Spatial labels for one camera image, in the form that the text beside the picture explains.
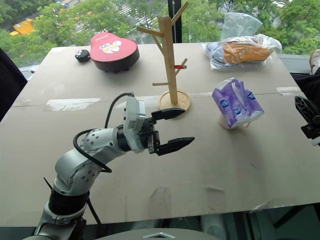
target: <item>window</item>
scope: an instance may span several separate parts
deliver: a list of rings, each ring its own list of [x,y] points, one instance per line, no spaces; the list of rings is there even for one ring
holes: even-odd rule
[[[136,26],[157,29],[159,15],[168,15],[167,0],[0,0],[0,48],[25,67],[51,48],[87,46],[98,32],[154,43]]]
[[[221,39],[224,13],[239,12],[259,19],[257,33],[279,40],[283,54],[310,55],[320,48],[319,0],[188,0],[182,15],[182,42]]]

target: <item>table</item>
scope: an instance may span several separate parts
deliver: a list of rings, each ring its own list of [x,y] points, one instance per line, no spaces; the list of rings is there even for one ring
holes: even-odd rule
[[[151,79],[146,74],[156,67],[154,62],[149,62],[157,61],[151,57],[158,55],[156,45],[139,45],[140,60],[130,71],[118,74],[104,73],[92,62],[79,65],[73,59],[78,49],[54,48],[0,123],[0,225],[3,227],[38,223],[50,195],[42,177],[53,182],[55,163],[73,147],[74,135],[102,127],[111,100],[121,91],[133,90],[136,96],[146,100],[147,116],[158,109],[158,96],[166,89],[151,86],[152,81],[160,82],[160,73],[152,74]],[[177,61],[189,57],[188,68],[181,71],[178,84],[190,93],[192,104],[184,115],[161,120],[155,127],[162,143],[177,137],[194,136],[195,140],[168,155],[128,152],[110,162],[108,166],[113,172],[101,174],[90,191],[102,222],[319,202],[319,149],[300,130],[306,123],[295,109],[293,95],[282,96],[275,89],[296,86],[281,61],[275,66],[275,73],[266,69],[222,73],[208,70],[208,60],[203,57],[200,44],[176,44],[175,50]],[[188,52],[196,60],[186,56]],[[51,63],[59,66],[59,70],[50,68]],[[192,63],[197,63],[203,72],[194,73]],[[164,78],[164,69],[158,68],[154,70],[163,70]],[[282,78],[276,81],[274,78],[280,73]],[[201,74],[201,78],[195,78],[195,74]],[[259,78],[262,74],[272,77]],[[221,128],[217,123],[220,112],[208,94],[216,83],[231,76],[244,80],[265,110],[261,119],[247,129]],[[193,84],[194,79],[201,84]],[[46,104],[52,99],[79,98],[99,100],[81,107],[55,108]],[[124,100],[116,104],[110,127],[122,123]],[[84,217],[88,224],[95,223],[88,209]]]

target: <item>wooden mug tree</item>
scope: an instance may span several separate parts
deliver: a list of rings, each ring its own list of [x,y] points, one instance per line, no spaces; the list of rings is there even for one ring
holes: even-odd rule
[[[166,91],[160,97],[160,109],[181,108],[187,111],[191,104],[191,98],[188,96],[188,94],[186,94],[184,91],[177,90],[176,76],[181,69],[187,68],[185,65],[187,59],[185,58],[181,65],[175,65],[174,41],[172,35],[172,26],[180,18],[181,14],[188,6],[189,3],[186,2],[172,19],[169,16],[158,17],[160,31],[155,31],[140,26],[136,27],[138,31],[152,35],[153,40],[163,54],[167,82],[158,82],[152,84],[153,86],[168,85],[169,87],[169,91]],[[160,37],[162,39],[162,46],[156,37]]]

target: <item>yellow vehicle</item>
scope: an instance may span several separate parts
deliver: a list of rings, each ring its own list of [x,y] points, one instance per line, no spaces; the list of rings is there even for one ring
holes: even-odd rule
[[[18,35],[18,34],[25,35],[35,31],[33,22],[34,21],[32,19],[28,18],[27,20],[24,20],[22,22],[19,22],[13,25],[13,28],[15,29],[15,31],[10,32],[10,35],[11,36]]]

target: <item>wooden stand base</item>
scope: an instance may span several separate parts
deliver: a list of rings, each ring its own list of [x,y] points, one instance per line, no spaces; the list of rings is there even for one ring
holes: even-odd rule
[[[166,91],[159,100],[159,108],[160,109],[170,109],[170,108],[180,108],[184,110],[188,110],[191,105],[191,98],[184,91],[178,90],[178,103],[172,104],[170,100],[170,93]]]

